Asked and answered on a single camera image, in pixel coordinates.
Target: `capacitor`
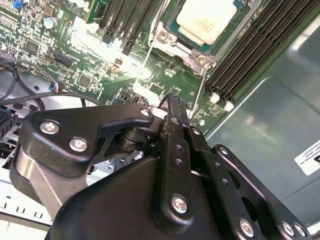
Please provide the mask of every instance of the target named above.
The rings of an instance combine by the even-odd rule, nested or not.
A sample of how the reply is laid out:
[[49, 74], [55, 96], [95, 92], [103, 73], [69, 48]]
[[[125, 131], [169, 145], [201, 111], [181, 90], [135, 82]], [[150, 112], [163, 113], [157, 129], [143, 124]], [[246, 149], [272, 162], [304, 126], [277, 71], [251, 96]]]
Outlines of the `capacitor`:
[[57, 20], [54, 17], [48, 17], [43, 20], [43, 26], [46, 29], [53, 29], [57, 24]]

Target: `screw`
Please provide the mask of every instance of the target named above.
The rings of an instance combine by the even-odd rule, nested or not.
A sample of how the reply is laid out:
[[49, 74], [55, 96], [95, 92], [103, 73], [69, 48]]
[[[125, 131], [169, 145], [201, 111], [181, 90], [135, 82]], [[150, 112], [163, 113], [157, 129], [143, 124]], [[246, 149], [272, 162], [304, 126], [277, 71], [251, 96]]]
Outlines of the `screw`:
[[176, 119], [175, 117], [172, 117], [172, 118], [171, 118], [171, 121], [172, 121], [174, 124], [179, 125], [179, 120]]
[[304, 229], [298, 223], [295, 223], [294, 227], [303, 237], [306, 236]]
[[159, 33], [158, 37], [160, 40], [165, 41], [168, 38], [168, 33], [166, 31], [161, 31]]
[[150, 113], [146, 109], [141, 109], [141, 113], [147, 117], [150, 116]]
[[171, 200], [173, 208], [180, 214], [185, 214], [188, 210], [188, 205], [183, 197], [174, 195]]
[[247, 220], [240, 219], [239, 225], [245, 235], [247, 235], [249, 238], [254, 237], [254, 235], [255, 235], [254, 229], [252, 228], [252, 226], [250, 225], [250, 223]]
[[84, 152], [88, 148], [86, 140], [80, 137], [72, 138], [69, 142], [69, 146], [73, 151]]
[[200, 134], [201, 134], [201, 132], [200, 132], [198, 129], [196, 129], [195, 127], [194, 127], [192, 130], [193, 130], [193, 132], [194, 132], [195, 134], [197, 134], [197, 135], [200, 135]]
[[206, 124], [206, 121], [205, 121], [205, 120], [202, 119], [202, 120], [199, 121], [199, 125], [200, 125], [201, 127], [204, 126], [205, 124]]
[[292, 236], [292, 237], [295, 235], [294, 230], [292, 229], [292, 227], [291, 227], [288, 223], [286, 223], [285, 221], [283, 221], [283, 222], [282, 222], [282, 226], [283, 226], [283, 228], [284, 228], [284, 230], [285, 230], [285, 232], [286, 232], [287, 234], [289, 234], [289, 235]]
[[58, 126], [58, 124], [52, 121], [44, 121], [43, 123], [41, 123], [40, 129], [45, 134], [56, 134], [57, 132], [59, 132], [60, 127]]
[[224, 155], [228, 155], [228, 151], [227, 149], [225, 149], [224, 147], [220, 147], [220, 151], [224, 154]]

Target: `chip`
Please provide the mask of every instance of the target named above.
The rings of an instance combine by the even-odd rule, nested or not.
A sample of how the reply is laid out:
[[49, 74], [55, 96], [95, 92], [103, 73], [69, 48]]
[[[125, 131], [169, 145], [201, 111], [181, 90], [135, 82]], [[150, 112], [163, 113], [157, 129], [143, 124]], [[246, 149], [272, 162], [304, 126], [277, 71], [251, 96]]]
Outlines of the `chip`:
[[55, 9], [53, 7], [45, 6], [45, 8], [44, 8], [45, 15], [52, 17], [54, 15], [54, 12], [55, 12]]
[[114, 61], [114, 63], [117, 64], [117, 65], [121, 65], [123, 62], [122, 62], [122, 60], [120, 60], [120, 59], [117, 58], [117, 59]]
[[119, 72], [119, 67], [116, 65], [113, 65], [110, 70], [113, 74], [117, 74]]
[[90, 82], [91, 82], [91, 79], [85, 75], [81, 75], [79, 78], [79, 85], [81, 85], [82, 87], [85, 87], [85, 88], [89, 87]]
[[39, 45], [34, 43], [33, 41], [26, 41], [26, 45], [25, 45], [25, 48], [24, 50], [29, 53], [29, 54], [32, 54], [32, 55], [37, 55], [38, 53], [38, 50], [39, 50]]

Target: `integrated circuit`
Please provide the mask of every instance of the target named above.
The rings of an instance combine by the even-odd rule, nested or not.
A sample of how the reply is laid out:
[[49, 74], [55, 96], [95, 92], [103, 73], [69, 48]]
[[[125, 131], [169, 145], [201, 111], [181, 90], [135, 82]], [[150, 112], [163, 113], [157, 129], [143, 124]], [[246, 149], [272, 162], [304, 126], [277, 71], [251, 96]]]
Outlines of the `integrated circuit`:
[[89, 87], [91, 79], [85, 75], [81, 75], [79, 78], [79, 85], [82, 87]]
[[33, 41], [27, 40], [25, 44], [24, 50], [31, 54], [31, 55], [37, 55], [39, 50], [39, 45], [34, 43]]
[[52, 17], [55, 13], [55, 9], [50, 6], [45, 6], [44, 8], [44, 14], [48, 17]]

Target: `label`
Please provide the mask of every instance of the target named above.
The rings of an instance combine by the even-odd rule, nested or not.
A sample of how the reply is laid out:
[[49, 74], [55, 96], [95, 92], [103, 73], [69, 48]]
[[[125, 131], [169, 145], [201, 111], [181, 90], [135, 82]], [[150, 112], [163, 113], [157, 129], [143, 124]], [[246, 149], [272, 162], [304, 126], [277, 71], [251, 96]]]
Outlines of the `label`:
[[320, 169], [320, 140], [297, 156], [294, 161], [307, 176]]

